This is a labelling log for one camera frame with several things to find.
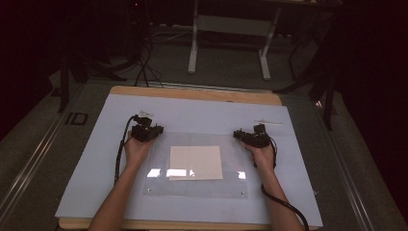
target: white paper sheet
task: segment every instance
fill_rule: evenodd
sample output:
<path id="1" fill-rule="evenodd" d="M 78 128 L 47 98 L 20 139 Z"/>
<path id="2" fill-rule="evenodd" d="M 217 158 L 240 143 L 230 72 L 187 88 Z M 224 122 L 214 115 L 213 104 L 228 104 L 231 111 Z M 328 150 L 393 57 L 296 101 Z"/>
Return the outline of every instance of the white paper sheet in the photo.
<path id="1" fill-rule="evenodd" d="M 219 146 L 172 146 L 169 171 L 169 180 L 220 180 Z"/>

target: forearm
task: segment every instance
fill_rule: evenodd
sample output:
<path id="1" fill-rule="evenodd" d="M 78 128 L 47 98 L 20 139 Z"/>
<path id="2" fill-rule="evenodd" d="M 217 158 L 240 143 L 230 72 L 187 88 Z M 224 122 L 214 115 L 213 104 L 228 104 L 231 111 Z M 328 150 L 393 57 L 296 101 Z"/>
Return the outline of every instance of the forearm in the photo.
<path id="1" fill-rule="evenodd" d="M 89 231 L 119 230 L 138 167 L 126 167 L 93 218 Z"/>
<path id="2" fill-rule="evenodd" d="M 263 182 L 267 193 L 276 198 L 289 202 L 273 171 L 269 171 L 263 176 Z M 295 212 L 269 198 L 266 198 L 266 200 L 269 209 L 272 230 L 303 230 L 303 227 L 298 220 Z"/>

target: handheld controller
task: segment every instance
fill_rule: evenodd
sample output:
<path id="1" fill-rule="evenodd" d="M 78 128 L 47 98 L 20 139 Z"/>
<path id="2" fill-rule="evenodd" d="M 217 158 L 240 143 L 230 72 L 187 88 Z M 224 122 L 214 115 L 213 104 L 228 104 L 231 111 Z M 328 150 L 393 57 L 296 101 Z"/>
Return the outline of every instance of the handheld controller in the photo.
<path id="1" fill-rule="evenodd" d="M 274 162 L 273 167 L 276 167 L 276 145 L 273 139 L 268 135 L 265 124 L 258 124 L 254 126 L 254 133 L 246 133 L 242 129 L 234 131 L 234 138 L 251 145 L 253 147 L 266 147 L 271 145 L 273 148 Z"/>
<path id="2" fill-rule="evenodd" d="M 132 126 L 132 137 L 140 142 L 151 141 L 160 134 L 163 133 L 164 127 L 162 126 L 154 126 L 151 127 L 150 124 L 152 123 L 152 119 L 148 117 L 139 117 L 135 115 L 134 121 L 138 124 Z"/>

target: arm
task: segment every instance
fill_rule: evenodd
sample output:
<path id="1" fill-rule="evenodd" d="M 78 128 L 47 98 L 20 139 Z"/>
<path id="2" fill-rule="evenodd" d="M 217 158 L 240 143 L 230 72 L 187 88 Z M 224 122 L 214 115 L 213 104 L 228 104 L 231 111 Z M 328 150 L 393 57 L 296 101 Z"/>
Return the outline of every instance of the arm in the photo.
<path id="1" fill-rule="evenodd" d="M 126 166 L 116 184 L 92 219 L 89 231 L 119 230 L 136 175 L 146 159 L 153 141 L 139 142 L 131 138 L 125 143 Z"/>
<path id="2" fill-rule="evenodd" d="M 266 191 L 286 202 L 285 196 L 273 169 L 273 149 L 271 146 L 256 148 L 245 144 L 244 147 L 253 154 L 253 161 L 257 164 L 257 170 L 261 176 Z M 272 230 L 303 230 L 296 214 L 287 207 L 268 199 L 267 206 L 270 213 Z"/>

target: wooden table edge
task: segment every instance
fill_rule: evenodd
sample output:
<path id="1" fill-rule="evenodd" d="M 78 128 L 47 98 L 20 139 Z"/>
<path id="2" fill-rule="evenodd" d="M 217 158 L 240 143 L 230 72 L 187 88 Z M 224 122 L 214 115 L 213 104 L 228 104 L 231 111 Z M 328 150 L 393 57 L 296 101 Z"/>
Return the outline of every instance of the wooden table edge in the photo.
<path id="1" fill-rule="evenodd" d="M 229 90 L 161 89 L 115 86 L 112 87 L 110 94 L 209 100 L 276 106 L 282 105 L 280 97 L 277 94 L 272 93 L 272 91 L 241 92 Z"/>
<path id="2" fill-rule="evenodd" d="M 91 218 L 60 218 L 59 225 L 63 229 L 88 229 L 90 221 Z M 126 219 L 123 221 L 121 228 L 144 230 L 270 230 L 270 225 Z M 309 226 L 309 229 L 317 230 L 319 227 Z"/>

